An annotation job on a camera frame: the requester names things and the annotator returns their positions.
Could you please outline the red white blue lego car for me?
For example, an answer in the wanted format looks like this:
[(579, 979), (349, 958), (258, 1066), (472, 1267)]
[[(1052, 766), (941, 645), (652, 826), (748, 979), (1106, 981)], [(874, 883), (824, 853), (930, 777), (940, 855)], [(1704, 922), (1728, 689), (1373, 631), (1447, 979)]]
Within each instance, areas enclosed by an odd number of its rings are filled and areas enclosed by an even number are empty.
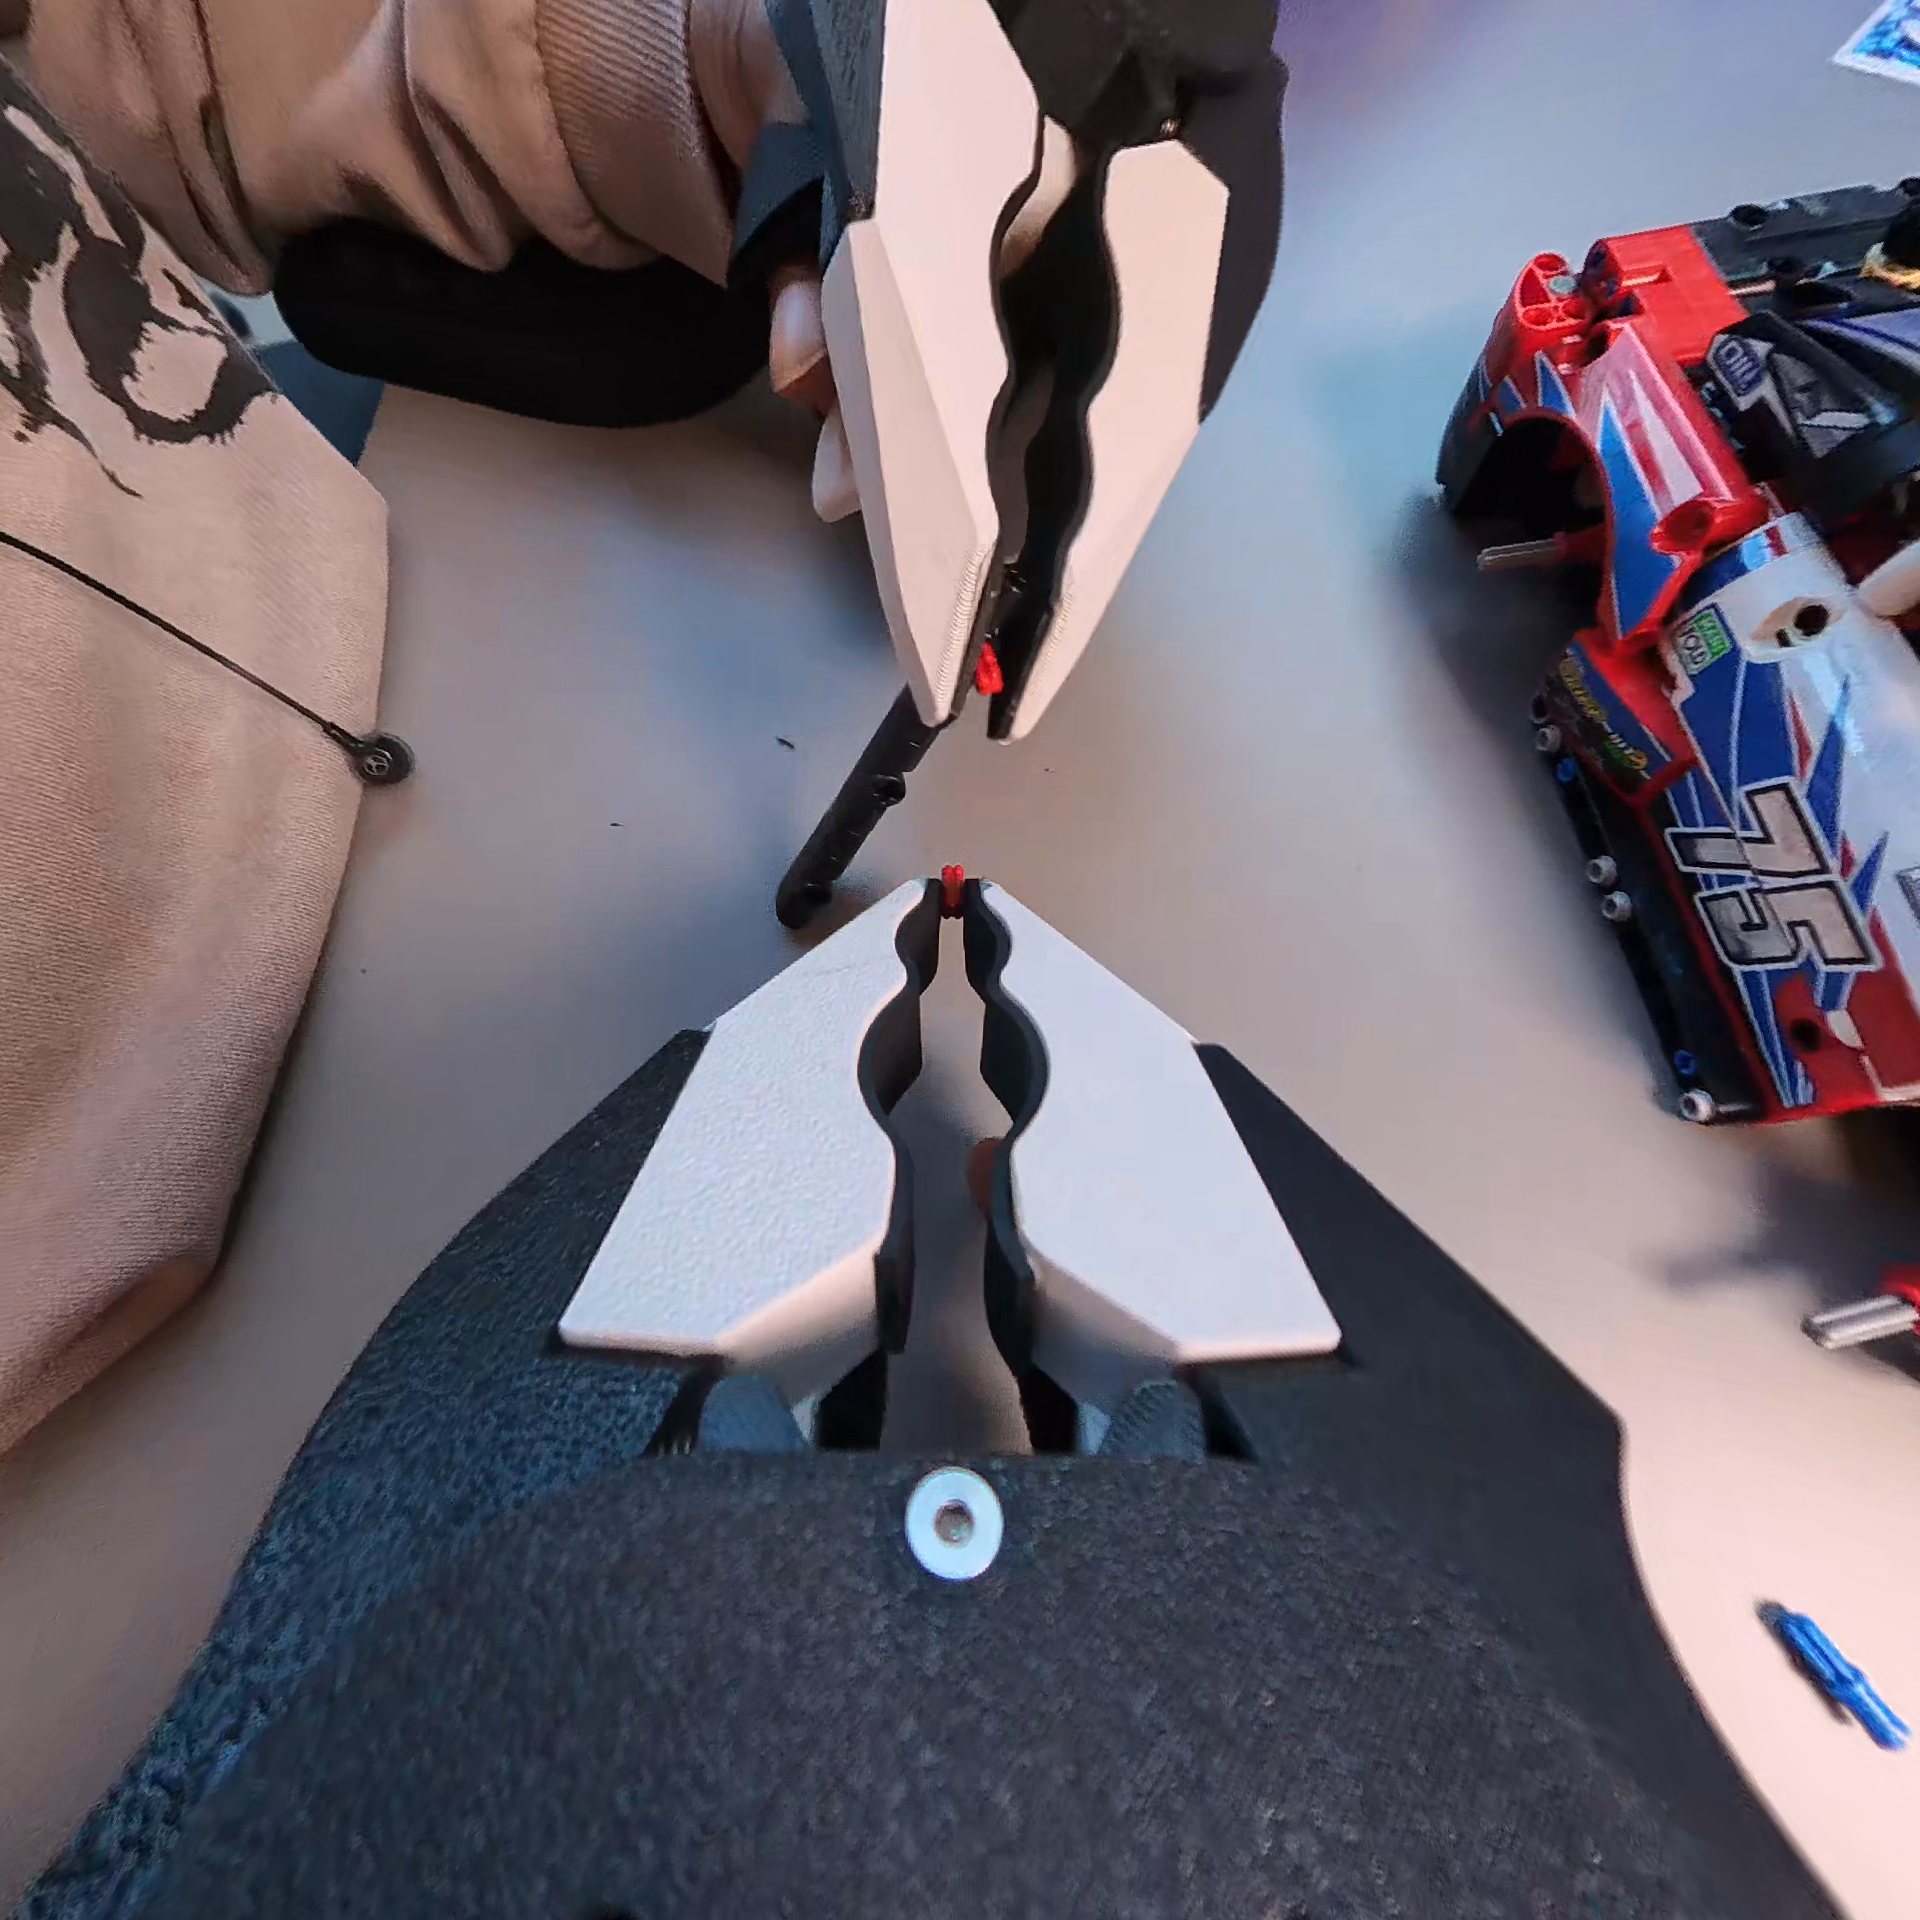
[(1919, 181), (1519, 274), (1433, 482), (1578, 615), (1532, 743), (1699, 1125), (1919, 1097)]

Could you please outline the beige printed hoodie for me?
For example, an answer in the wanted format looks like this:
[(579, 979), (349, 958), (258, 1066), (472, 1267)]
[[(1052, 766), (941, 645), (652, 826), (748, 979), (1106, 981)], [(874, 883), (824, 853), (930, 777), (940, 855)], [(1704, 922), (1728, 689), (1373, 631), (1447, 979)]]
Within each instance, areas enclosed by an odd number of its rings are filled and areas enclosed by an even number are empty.
[(388, 516), (4, 70), (3, 1445), (218, 1263), (378, 733)]

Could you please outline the small lego axle assembly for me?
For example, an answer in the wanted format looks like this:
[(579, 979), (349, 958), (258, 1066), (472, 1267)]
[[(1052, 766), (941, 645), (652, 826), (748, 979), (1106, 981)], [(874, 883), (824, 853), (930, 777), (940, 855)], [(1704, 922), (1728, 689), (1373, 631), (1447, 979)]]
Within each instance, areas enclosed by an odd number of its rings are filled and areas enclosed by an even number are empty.
[(1810, 1313), (1802, 1330), (1825, 1353), (1919, 1339), (1919, 1262), (1881, 1269), (1871, 1294)]

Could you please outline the blue fabric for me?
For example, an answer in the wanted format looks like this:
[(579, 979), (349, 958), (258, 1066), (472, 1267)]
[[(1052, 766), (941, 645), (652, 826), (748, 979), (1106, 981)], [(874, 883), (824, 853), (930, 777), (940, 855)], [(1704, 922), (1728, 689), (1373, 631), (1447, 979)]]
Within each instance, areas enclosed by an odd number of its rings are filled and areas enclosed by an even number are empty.
[(386, 391), (385, 381), (323, 363), (291, 331), (269, 294), (241, 298), (211, 290), (208, 300), (303, 419), (316, 426), (349, 463), (361, 463)]

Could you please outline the black lego rod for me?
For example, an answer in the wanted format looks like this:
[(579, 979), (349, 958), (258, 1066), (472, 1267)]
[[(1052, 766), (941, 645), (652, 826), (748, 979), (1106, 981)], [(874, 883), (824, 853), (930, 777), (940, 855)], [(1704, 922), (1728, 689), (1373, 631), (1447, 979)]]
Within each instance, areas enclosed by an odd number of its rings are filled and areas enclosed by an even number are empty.
[[(977, 650), (983, 639), (992, 642), (1003, 685), (997, 698), (983, 699), (991, 706), (991, 738), (999, 743), (1016, 738), (1017, 694), (1031, 679), (1048, 610), (1049, 605), (1042, 603), (1042, 594), (1019, 565), (994, 566), (963, 665), (973, 671)], [(802, 930), (828, 907), (834, 884), (874, 836), (888, 809), (905, 798), (907, 777), (952, 723), (952, 717), (924, 721), (911, 689), (896, 694), (775, 889), (775, 914), (785, 927)]]

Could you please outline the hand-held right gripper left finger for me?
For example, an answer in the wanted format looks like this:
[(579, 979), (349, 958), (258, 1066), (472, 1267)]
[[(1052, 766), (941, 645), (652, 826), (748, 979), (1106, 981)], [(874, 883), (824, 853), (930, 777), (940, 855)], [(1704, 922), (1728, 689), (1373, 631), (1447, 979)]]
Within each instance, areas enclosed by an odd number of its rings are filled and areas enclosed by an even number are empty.
[(560, 1348), (751, 1381), (818, 1450), (876, 1450), (914, 1302), (896, 1106), (924, 1070), (924, 883), (704, 1031), (560, 1314)]

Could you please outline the person's left forearm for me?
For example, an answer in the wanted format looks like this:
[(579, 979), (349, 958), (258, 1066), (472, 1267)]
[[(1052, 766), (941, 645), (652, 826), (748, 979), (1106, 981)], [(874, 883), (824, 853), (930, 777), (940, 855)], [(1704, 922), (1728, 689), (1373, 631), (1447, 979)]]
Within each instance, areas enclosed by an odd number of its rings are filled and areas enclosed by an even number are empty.
[(757, 3), (4, 5), (31, 78), (205, 282), (361, 218), (476, 269), (730, 263), (762, 131), (801, 111)]

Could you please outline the blue lego pin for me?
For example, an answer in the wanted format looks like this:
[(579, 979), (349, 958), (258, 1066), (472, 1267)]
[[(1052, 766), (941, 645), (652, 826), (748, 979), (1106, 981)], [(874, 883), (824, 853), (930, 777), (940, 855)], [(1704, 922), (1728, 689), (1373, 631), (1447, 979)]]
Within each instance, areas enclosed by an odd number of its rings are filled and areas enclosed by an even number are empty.
[(1815, 1618), (1776, 1601), (1761, 1601), (1757, 1618), (1837, 1717), (1851, 1722), (1881, 1751), (1909, 1749), (1913, 1739), (1909, 1722), (1885, 1702), (1866, 1670), (1840, 1652)]

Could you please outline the person's left hand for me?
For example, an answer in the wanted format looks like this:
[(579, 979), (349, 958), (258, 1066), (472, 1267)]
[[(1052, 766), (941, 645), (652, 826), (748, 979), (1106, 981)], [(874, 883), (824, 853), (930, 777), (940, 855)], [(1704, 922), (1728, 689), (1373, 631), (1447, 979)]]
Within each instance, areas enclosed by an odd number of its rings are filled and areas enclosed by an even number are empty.
[(857, 516), (859, 495), (826, 338), (818, 214), (807, 206), (762, 207), (762, 193), (748, 187), (767, 142), (811, 124), (785, 44), (785, 21), (797, 12), (801, 5), (693, 3), (688, 60), (722, 156), (736, 237), (752, 237), (751, 263), (767, 283), (773, 391), (820, 426), (810, 495), (813, 513), (832, 524)]

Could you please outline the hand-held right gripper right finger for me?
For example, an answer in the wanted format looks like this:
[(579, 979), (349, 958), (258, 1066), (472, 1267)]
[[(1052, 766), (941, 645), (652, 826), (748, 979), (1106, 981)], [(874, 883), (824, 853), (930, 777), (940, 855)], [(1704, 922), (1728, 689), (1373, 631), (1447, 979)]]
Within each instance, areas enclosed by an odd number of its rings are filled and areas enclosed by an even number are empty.
[(1339, 1326), (1194, 1035), (1007, 887), (967, 883), (1003, 1113), (987, 1317), (1039, 1452), (1202, 1453), (1201, 1379)]

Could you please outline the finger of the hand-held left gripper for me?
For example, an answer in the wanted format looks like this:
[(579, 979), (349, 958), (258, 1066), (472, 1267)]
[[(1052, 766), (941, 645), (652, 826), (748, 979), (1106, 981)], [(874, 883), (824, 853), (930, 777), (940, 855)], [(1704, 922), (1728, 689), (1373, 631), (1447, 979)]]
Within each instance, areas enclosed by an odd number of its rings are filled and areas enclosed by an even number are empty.
[(874, 111), (824, 318), (885, 625), (919, 721), (941, 725), (1002, 525), (997, 260), (1039, 181), (1041, 103), (992, 5), (913, 3), (880, 13)]
[(991, 737), (1026, 738), (1120, 587), (1202, 419), (1229, 187), (1178, 137), (1085, 162), (999, 289), (1012, 403)]

